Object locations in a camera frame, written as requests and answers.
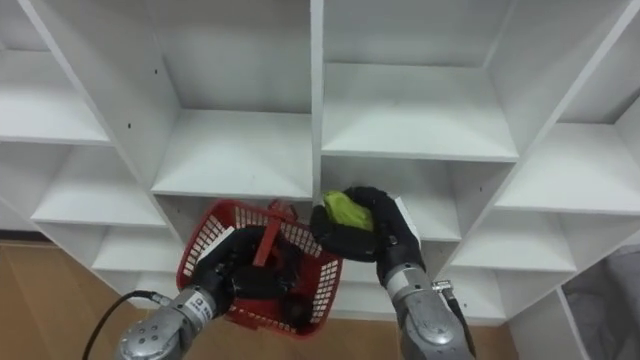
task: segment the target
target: yellow-green object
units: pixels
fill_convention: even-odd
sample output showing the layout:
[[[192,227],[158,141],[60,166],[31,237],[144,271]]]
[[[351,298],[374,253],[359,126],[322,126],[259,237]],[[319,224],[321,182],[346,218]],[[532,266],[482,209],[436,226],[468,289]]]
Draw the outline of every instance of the yellow-green object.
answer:
[[[362,207],[340,191],[324,194],[324,206],[333,222],[373,231],[373,217],[369,209]]]

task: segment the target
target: gray fabric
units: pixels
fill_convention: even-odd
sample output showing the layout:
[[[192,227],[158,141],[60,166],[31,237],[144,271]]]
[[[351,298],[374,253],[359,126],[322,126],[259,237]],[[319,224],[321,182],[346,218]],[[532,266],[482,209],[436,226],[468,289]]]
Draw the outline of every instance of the gray fabric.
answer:
[[[628,246],[563,286],[591,360],[638,360],[640,246]]]

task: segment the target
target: wooden floor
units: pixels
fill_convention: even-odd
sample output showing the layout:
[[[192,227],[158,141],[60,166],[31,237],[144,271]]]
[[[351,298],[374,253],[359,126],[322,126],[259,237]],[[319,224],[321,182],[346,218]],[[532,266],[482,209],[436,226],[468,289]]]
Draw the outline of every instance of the wooden floor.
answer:
[[[0,243],[0,357],[80,359],[85,342],[117,295],[57,248]],[[125,304],[98,338],[92,359],[112,359],[124,329],[148,313]],[[480,360],[516,360],[508,327],[475,328]],[[331,320],[308,341],[248,331],[218,320],[186,359],[401,359],[396,325]]]

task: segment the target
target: white shelf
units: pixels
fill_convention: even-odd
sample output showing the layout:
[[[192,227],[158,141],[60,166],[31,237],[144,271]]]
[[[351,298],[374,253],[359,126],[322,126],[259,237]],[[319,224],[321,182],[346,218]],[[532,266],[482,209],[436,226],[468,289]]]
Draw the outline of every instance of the white shelf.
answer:
[[[0,201],[0,230],[36,231],[33,225]]]
[[[152,191],[311,198],[308,115],[183,111]]]
[[[453,283],[454,295],[470,324],[497,326],[507,320],[493,271],[450,268],[440,278]]]
[[[536,212],[489,214],[451,264],[503,270],[576,271],[558,219]]]
[[[322,186],[366,184],[400,196],[421,240],[459,241],[458,213],[446,164],[437,161],[325,157]]]
[[[482,69],[327,64],[323,154],[514,162]]]
[[[93,265],[95,270],[175,274],[183,246],[166,229],[115,227],[109,230]]]
[[[640,214],[640,168],[613,125],[557,124],[497,208]]]
[[[454,294],[471,325],[494,326],[507,320],[493,271],[452,269],[442,279],[453,281]],[[396,319],[396,312],[389,295],[377,280],[375,283],[350,283],[341,278],[331,316],[391,321]]]
[[[76,147],[31,216],[36,222],[165,227],[116,151]]]
[[[108,145],[49,52],[0,51],[0,141]]]

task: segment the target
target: red plastic basket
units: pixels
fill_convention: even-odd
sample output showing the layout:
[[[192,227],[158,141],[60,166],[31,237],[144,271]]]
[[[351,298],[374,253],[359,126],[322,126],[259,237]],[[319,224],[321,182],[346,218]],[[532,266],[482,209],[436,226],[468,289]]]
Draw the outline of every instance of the red plastic basket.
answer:
[[[322,251],[312,238],[308,226],[297,223],[297,214],[292,207],[274,201],[268,209],[248,205],[240,201],[220,200],[204,215],[195,229],[176,277],[179,289],[187,286],[200,253],[213,243],[228,227],[236,229],[247,225],[266,226],[253,264],[264,266],[278,231],[287,241],[304,252],[301,260],[299,280],[292,293],[313,298],[311,325],[296,329],[282,321],[278,300],[239,300],[231,305],[228,320],[249,329],[263,327],[287,336],[304,339],[315,334],[326,321],[338,290],[342,269],[341,258]]]

